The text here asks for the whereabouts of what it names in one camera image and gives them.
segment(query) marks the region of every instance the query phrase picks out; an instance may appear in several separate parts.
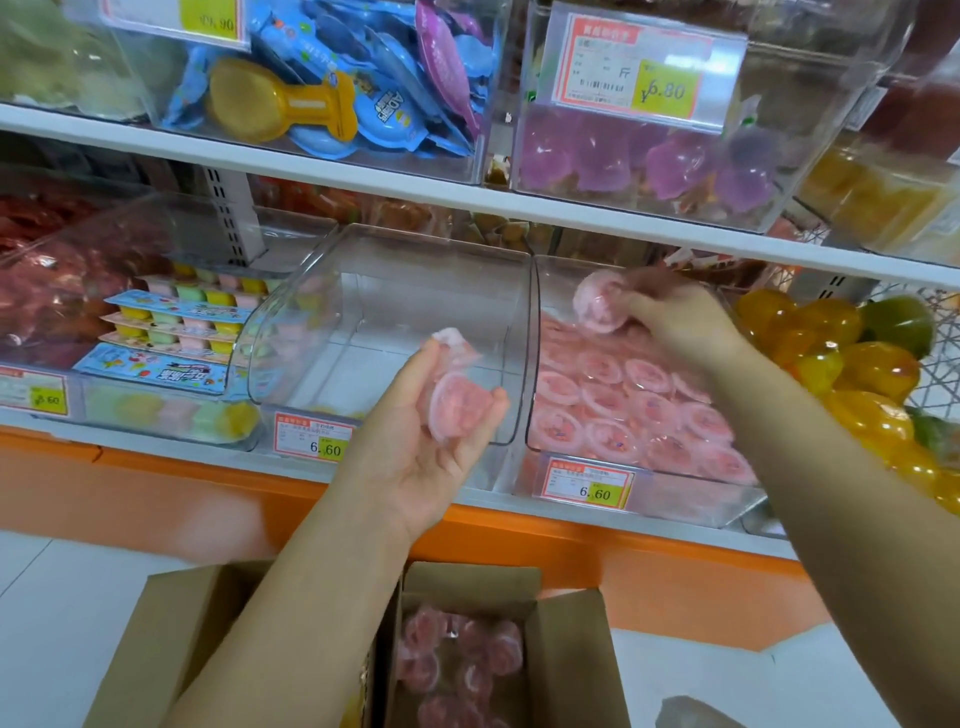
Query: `yellow plastic toy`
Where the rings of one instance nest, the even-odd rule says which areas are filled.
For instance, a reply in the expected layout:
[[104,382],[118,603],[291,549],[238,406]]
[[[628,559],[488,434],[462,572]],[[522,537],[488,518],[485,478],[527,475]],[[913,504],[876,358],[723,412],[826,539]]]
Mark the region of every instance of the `yellow plastic toy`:
[[242,59],[221,59],[210,71],[206,108],[225,132],[262,144],[293,124],[325,126],[340,141],[357,134],[353,79],[335,71],[336,83],[287,85],[266,68]]

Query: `right hand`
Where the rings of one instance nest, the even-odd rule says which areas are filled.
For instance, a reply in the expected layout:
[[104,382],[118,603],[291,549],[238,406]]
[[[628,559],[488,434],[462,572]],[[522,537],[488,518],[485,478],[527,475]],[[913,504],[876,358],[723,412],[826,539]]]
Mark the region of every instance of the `right hand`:
[[730,365],[750,344],[705,286],[665,268],[636,268],[617,304],[667,352],[700,375]]

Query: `barcode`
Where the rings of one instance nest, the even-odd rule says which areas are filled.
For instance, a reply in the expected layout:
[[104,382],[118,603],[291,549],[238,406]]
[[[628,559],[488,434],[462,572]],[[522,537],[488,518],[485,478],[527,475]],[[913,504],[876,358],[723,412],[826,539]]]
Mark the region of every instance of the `barcode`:
[[623,89],[626,87],[623,84],[608,84],[605,81],[587,81],[586,79],[580,79],[580,86],[597,88],[601,91],[615,91],[616,93],[623,93]]

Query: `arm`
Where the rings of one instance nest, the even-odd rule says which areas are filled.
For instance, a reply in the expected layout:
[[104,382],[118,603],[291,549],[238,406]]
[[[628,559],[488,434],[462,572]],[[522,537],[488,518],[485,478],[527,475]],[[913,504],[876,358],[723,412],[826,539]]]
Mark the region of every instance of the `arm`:
[[960,521],[888,473],[699,285],[623,304],[704,379],[837,626],[904,728],[960,725]]
[[336,728],[411,544],[440,520],[506,414],[441,448],[416,403],[440,347],[430,339],[357,430],[306,517],[165,728]]

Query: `left hand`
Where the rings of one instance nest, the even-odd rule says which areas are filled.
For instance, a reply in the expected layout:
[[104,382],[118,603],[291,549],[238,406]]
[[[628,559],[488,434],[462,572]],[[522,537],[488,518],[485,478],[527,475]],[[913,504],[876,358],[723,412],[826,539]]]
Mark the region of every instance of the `left hand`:
[[417,399],[440,358],[430,338],[403,366],[383,397],[350,440],[330,484],[377,507],[400,526],[412,544],[437,523],[507,414],[510,400],[501,387],[467,436],[440,446],[426,431]]

